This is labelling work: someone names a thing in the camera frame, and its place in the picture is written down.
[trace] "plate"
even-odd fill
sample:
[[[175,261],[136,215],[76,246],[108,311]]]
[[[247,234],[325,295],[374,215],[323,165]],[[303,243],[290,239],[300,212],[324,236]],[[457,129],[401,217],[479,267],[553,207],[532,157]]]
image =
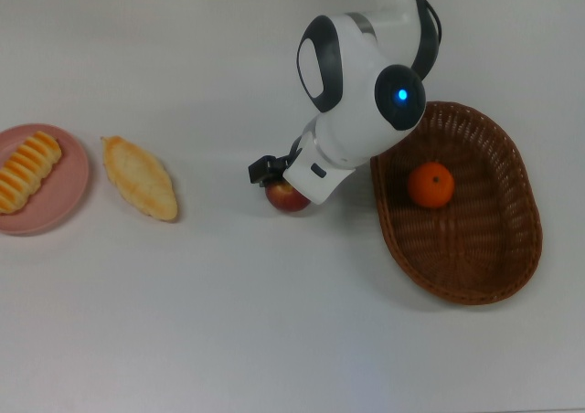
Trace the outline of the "plate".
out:
[[[0,214],[0,232],[25,235],[54,227],[79,203],[88,185],[90,163],[85,150],[71,134],[54,125],[30,123],[0,132],[0,163],[39,130],[57,139],[61,158],[22,209]]]

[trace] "glazed bread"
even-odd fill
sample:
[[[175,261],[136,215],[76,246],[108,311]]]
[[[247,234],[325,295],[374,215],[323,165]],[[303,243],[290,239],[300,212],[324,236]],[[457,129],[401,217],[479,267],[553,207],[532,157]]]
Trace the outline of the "glazed bread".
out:
[[[0,213],[13,214],[24,207],[60,158],[55,138],[44,132],[27,137],[0,169]]]
[[[120,136],[102,137],[103,165],[122,197],[146,215],[170,221],[177,203],[171,178],[143,148]]]

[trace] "red apple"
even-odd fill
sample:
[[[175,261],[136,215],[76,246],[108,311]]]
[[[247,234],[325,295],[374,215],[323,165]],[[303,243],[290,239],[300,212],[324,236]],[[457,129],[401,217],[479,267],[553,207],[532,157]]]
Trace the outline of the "red apple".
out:
[[[271,182],[266,185],[266,198],[277,209],[284,212],[298,212],[311,203],[307,197],[297,191],[286,180]]]

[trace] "bread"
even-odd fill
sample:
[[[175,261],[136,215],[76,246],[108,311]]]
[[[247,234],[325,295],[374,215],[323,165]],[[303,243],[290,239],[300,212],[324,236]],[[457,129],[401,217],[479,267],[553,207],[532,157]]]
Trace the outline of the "bread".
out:
[[[23,208],[61,155],[59,144],[48,134],[36,132],[27,137],[0,169],[0,213]]]
[[[120,136],[102,137],[103,165],[122,197],[146,215],[163,221],[177,215],[171,178],[160,162]]]

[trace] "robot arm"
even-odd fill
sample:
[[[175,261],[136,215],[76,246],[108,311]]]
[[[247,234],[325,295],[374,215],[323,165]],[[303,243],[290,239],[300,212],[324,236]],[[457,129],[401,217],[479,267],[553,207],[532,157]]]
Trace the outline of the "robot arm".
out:
[[[284,178],[321,204],[419,122],[426,104],[421,80],[439,46],[428,3],[376,1],[377,11],[318,16],[307,27],[297,68],[320,113],[288,155],[264,156],[249,167],[252,183]]]

